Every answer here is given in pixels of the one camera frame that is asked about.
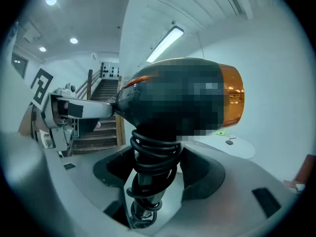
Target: orange accent strip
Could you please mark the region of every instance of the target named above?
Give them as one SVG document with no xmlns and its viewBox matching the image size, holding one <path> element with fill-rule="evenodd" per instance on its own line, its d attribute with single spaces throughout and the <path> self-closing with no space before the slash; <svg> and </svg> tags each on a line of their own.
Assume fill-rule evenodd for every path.
<svg viewBox="0 0 316 237">
<path fill-rule="evenodd" d="M 224 121 L 222 127 L 239 122 L 245 103 L 243 83 L 235 67 L 219 64 L 224 81 Z"/>
<path fill-rule="evenodd" d="M 150 78 L 152 78 L 152 77 L 153 77 L 152 75 L 149 75 L 149 76 L 142 76 L 142 77 L 134 78 L 134 79 L 130 80 L 130 81 L 123 87 L 123 89 L 126 89 L 126 88 L 132 86 L 132 85 L 135 84 L 135 83 L 138 83 L 138 82 L 141 82 L 141 81 L 146 81 L 146 80 L 148 80 L 148 79 L 150 79 Z"/>
</svg>

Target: wooden stair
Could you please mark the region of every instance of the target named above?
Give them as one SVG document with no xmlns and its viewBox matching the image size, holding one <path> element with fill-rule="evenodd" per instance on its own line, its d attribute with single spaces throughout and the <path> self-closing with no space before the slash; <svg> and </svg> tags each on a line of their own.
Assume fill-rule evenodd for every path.
<svg viewBox="0 0 316 237">
<path fill-rule="evenodd" d="M 90 100 L 105 102 L 118 92 L 118 82 L 110 79 L 101 80 Z M 100 128 L 74 140 L 72 155 L 85 155 L 117 146 L 116 117 L 101 119 L 99 122 Z"/>
</svg>

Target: white round table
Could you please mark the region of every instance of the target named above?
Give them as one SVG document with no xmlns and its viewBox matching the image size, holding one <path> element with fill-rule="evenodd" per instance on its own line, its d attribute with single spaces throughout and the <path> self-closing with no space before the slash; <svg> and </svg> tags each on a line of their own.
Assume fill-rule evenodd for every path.
<svg viewBox="0 0 316 237">
<path fill-rule="evenodd" d="M 233 142 L 232 145 L 228 145 L 226 143 L 227 140 L 230 140 L 229 138 L 236 138 L 231 140 Z M 256 153 L 255 148 L 249 142 L 234 135 L 229 135 L 229 137 L 227 137 L 211 133 L 206 136 L 194 136 L 194 139 L 211 147 L 217 148 L 229 155 L 243 159 L 253 158 Z"/>
</svg>

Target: green object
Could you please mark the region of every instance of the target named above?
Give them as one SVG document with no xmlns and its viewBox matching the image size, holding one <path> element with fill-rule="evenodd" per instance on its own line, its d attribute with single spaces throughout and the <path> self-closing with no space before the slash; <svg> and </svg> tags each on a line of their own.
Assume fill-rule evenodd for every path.
<svg viewBox="0 0 316 237">
<path fill-rule="evenodd" d="M 220 129 L 220 130 L 216 131 L 215 134 L 226 136 L 226 129 L 225 128 Z"/>
</svg>

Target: white ceiling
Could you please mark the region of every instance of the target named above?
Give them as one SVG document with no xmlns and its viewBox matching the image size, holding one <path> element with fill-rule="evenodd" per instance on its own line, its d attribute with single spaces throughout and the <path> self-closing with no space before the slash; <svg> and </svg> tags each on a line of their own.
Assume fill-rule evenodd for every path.
<svg viewBox="0 0 316 237">
<path fill-rule="evenodd" d="M 276 2 L 278 0 L 130 0 L 120 42 L 120 67 L 131 76 L 130 72 L 147 65 L 151 48 L 170 30 L 173 20 L 184 30 L 180 38 L 183 40 L 225 18 L 245 14 L 251 19 L 254 9 Z"/>
<path fill-rule="evenodd" d="M 118 57 L 117 26 L 122 27 L 127 4 L 128 0 L 57 0 L 49 6 L 45 0 L 30 0 L 19 18 L 16 46 L 42 60 L 92 52 Z M 27 22 L 39 32 L 31 43 L 23 38 Z M 72 37 L 78 44 L 69 42 Z M 41 46 L 47 51 L 40 52 Z"/>
</svg>

